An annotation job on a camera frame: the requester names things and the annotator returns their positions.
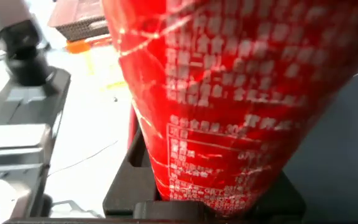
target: cable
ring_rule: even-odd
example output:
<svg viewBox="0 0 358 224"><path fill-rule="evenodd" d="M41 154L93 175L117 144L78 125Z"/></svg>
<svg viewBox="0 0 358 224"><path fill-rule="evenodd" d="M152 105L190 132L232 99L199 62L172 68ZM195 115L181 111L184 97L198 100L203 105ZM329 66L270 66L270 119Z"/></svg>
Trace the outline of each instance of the cable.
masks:
<svg viewBox="0 0 358 224"><path fill-rule="evenodd" d="M100 154L101 152L103 152L103 151L105 151L106 149L110 148L111 146L114 146L117 142L118 142L118 140L115 141L115 142L113 142L112 144L110 144L110 145L108 145L108 146L102 148L102 149L99 150L97 153L93 154L92 156L89 156L89 157L87 157L87 158L85 158L85 159L83 159L83 160L81 160L81 161L78 161L78 162L76 162L76 163L74 163L74 164L72 164L72 165L70 165L70 166L64 167L64 168L62 168L62 169L56 170L55 172L52 172L51 174L48 174L48 177L50 177L51 175L54 175L54 174L56 174L56 173L58 173L58 172L60 172L60 171L63 171L63 170L72 168L72 167L74 167L74 166L76 166L76 165L78 165L78 164L81 164L82 162L87 161L88 159L91 159L91 158L97 156L98 154Z"/></svg>

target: orange object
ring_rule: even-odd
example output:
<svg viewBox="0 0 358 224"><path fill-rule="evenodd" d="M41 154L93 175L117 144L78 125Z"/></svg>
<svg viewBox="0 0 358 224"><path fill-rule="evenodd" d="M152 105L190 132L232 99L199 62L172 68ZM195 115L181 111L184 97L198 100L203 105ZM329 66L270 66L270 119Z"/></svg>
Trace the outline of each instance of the orange object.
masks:
<svg viewBox="0 0 358 224"><path fill-rule="evenodd" d="M101 35L74 42L67 41L66 50L72 54L79 54L91 50L92 47L111 45L110 35Z"/></svg>

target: red cylindrical container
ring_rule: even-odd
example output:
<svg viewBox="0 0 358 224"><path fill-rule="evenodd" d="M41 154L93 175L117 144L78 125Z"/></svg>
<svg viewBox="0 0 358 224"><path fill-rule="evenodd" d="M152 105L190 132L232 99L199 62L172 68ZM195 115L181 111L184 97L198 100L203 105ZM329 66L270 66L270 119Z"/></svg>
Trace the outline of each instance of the red cylindrical container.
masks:
<svg viewBox="0 0 358 224"><path fill-rule="evenodd" d="M253 205L357 72L358 1L103 6L162 198L221 215Z"/></svg>

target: dark gray background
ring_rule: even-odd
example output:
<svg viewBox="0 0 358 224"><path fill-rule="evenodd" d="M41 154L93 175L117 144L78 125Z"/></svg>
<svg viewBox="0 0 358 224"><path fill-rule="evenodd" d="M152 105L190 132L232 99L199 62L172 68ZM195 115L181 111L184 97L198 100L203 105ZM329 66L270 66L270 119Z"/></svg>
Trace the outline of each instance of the dark gray background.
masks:
<svg viewBox="0 0 358 224"><path fill-rule="evenodd" d="M358 76L284 170L306 201L306 220L358 220Z"/></svg>

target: black holder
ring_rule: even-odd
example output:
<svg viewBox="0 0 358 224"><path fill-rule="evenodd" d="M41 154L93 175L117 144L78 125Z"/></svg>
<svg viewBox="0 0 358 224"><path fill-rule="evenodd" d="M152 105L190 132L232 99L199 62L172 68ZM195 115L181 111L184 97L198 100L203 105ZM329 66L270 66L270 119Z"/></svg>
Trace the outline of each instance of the black holder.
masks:
<svg viewBox="0 0 358 224"><path fill-rule="evenodd" d="M104 199L103 209L108 218L212 222L216 217L201 202L160 200L149 155L139 129ZM271 188L241 219L300 223L305 211L304 200L282 172Z"/></svg>

